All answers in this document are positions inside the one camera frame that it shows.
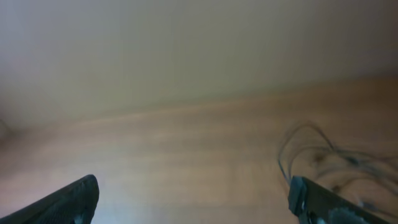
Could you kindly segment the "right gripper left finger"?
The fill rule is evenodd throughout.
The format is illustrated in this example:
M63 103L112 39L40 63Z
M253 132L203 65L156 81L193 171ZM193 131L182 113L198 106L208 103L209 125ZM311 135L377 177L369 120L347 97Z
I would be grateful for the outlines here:
M99 200L98 181L86 175L1 218L1 224L90 224Z

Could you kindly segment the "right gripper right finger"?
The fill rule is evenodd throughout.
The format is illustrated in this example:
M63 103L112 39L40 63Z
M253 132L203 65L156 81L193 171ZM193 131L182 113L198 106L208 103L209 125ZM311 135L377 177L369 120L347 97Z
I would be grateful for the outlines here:
M300 224L388 224L306 177L292 177L288 201Z

